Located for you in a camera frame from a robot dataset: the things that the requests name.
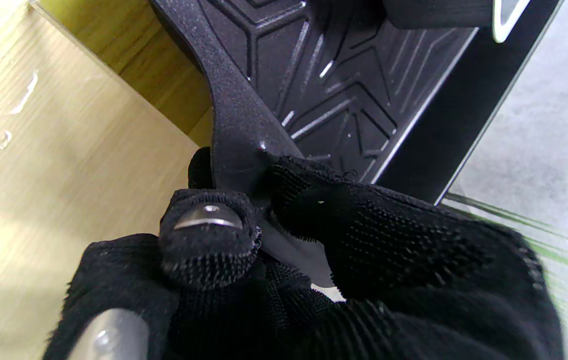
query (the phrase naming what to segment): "finger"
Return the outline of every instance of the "finger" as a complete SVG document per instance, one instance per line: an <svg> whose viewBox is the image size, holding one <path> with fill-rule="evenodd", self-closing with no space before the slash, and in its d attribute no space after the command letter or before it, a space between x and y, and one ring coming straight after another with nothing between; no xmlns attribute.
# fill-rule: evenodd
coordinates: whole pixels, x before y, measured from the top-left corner
<svg viewBox="0 0 568 360"><path fill-rule="evenodd" d="M211 147L202 147L195 151L188 164L189 189L214 189L211 173Z"/></svg>
<svg viewBox="0 0 568 360"><path fill-rule="evenodd" d="M210 290L245 275L257 258L261 232L245 194L187 189L171 199L159 244L162 268L175 285Z"/></svg>
<svg viewBox="0 0 568 360"><path fill-rule="evenodd" d="M293 235L320 240L326 226L334 226L339 213L355 203L339 189L353 183L319 162L294 157L275 157L266 173L271 205L277 221Z"/></svg>

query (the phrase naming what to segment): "gloved hand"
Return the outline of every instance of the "gloved hand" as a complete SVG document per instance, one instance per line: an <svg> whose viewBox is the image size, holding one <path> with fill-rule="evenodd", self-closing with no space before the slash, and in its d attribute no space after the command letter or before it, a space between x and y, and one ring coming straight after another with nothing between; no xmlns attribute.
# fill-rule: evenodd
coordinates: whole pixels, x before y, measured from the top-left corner
<svg viewBox="0 0 568 360"><path fill-rule="evenodd" d="M202 149L188 169L191 189L176 191L159 237L89 246L44 358L66 359L83 327L110 308L146 321L149 360L563 358L542 265L517 232L317 162L271 160L263 181L277 221L325 246L347 303L258 252L254 208L243 194L210 190ZM208 202L229 206L242 228L175 228Z"/></svg>

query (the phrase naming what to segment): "black plastic panel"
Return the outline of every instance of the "black plastic panel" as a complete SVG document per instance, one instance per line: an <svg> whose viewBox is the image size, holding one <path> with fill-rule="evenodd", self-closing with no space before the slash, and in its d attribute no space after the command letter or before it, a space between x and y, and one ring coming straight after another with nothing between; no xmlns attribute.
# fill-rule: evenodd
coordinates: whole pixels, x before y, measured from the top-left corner
<svg viewBox="0 0 568 360"><path fill-rule="evenodd" d="M380 0L199 0L307 158L373 182L473 29L398 30Z"/></svg>
<svg viewBox="0 0 568 360"><path fill-rule="evenodd" d="M439 203L560 4L531 0L504 43L480 30L377 184Z"/></svg>

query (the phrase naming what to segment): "metal rivet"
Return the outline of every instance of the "metal rivet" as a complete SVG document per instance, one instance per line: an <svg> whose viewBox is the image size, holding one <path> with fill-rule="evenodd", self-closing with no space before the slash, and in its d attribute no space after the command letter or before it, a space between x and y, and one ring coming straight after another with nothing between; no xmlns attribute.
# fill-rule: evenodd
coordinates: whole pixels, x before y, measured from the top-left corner
<svg viewBox="0 0 568 360"><path fill-rule="evenodd" d="M95 349L101 353L110 353L119 342L119 332L114 328L106 328L95 337Z"/></svg>
<svg viewBox="0 0 568 360"><path fill-rule="evenodd" d="M207 213L217 213L220 210L220 207L215 205L206 205L204 207L204 211Z"/></svg>

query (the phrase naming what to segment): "white trim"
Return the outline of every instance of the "white trim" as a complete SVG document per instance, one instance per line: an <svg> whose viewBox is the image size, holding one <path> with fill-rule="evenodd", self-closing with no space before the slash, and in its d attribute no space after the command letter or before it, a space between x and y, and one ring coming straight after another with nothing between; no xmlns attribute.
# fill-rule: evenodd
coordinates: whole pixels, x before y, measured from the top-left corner
<svg viewBox="0 0 568 360"><path fill-rule="evenodd" d="M513 30L515 23L518 22L520 16L526 9L530 0L518 0L513 12L506 20L506 23L502 23L502 0L494 0L492 7L492 37L497 43L504 43L506 38Z"/></svg>

